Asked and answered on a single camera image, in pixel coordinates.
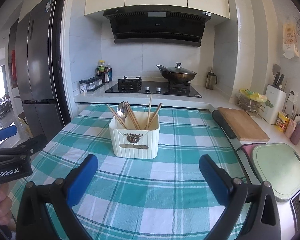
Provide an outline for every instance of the range hood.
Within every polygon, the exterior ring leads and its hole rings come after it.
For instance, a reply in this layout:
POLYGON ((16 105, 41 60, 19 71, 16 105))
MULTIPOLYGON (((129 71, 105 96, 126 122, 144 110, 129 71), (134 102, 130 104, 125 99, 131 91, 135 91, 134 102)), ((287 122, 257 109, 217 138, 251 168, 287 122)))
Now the range hood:
POLYGON ((200 47, 211 13, 170 5, 133 5, 105 10, 114 43, 164 42, 200 47))

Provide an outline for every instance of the wok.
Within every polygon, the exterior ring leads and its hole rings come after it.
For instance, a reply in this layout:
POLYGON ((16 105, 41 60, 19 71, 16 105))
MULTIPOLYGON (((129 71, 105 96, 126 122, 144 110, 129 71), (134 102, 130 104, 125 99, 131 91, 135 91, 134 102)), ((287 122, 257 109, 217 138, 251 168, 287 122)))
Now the wok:
POLYGON ((186 83, 194 79, 196 72, 180 67, 181 63, 176 63, 177 66, 166 68, 165 66, 157 64, 161 75, 175 83, 186 83))

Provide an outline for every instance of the black glass cooktop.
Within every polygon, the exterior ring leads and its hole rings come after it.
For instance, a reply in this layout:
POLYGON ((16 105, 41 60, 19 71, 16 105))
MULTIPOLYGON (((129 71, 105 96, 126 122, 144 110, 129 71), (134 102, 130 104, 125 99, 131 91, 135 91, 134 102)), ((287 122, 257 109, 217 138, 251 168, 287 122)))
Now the black glass cooktop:
POLYGON ((118 88, 118 84, 110 87, 105 93, 138 93, 138 94, 158 94, 158 95, 171 95, 171 96, 184 96, 193 98, 202 98, 202 96, 190 85, 185 83, 182 85, 168 82, 156 82, 156 81, 142 81, 141 88, 137 90, 127 90, 118 88))

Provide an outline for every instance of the chopstick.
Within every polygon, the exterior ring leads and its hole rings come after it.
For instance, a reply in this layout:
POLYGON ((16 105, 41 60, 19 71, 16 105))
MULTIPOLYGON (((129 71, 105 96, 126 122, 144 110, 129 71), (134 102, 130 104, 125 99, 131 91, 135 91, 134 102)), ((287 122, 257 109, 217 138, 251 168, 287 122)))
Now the chopstick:
POLYGON ((152 118, 151 118, 151 120, 150 120, 150 122, 149 122, 148 128, 149 128, 149 126, 152 124, 152 122, 154 121, 154 118, 155 118, 155 116, 158 114, 158 112, 159 112, 161 106, 162 106, 162 103, 159 104, 159 106, 158 106, 157 109, 155 110, 154 114, 152 115, 152 118))
POLYGON ((138 126, 138 123, 137 123, 137 119, 135 119, 135 115, 134 115, 128 101, 124 102, 124 105, 127 108, 128 114, 130 115, 130 118, 131 118, 131 121, 132 121, 134 127, 136 128, 136 130, 140 130, 140 127, 138 126))
POLYGON ((122 119, 120 118, 120 116, 118 115, 117 112, 115 112, 112 107, 110 107, 108 104, 107 106, 109 107, 110 111, 112 112, 112 114, 114 115, 114 117, 117 119, 117 121, 122 125, 123 128, 127 129, 127 127, 125 126, 124 122, 122 121, 122 119))
POLYGON ((147 130, 147 129, 149 128, 150 111, 151 111, 151 100, 152 100, 152 93, 151 93, 150 101, 149 101, 149 109, 148 109, 147 125, 146 125, 146 129, 145 129, 145 130, 147 130))

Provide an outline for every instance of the wooden cutting board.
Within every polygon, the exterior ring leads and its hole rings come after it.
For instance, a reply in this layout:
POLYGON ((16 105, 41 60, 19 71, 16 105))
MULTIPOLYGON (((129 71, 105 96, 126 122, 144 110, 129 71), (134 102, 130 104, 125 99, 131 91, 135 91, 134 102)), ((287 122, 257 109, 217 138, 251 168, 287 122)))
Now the wooden cutting board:
POLYGON ((245 111, 224 107, 218 107, 218 110, 239 141, 269 141, 267 134, 245 111))

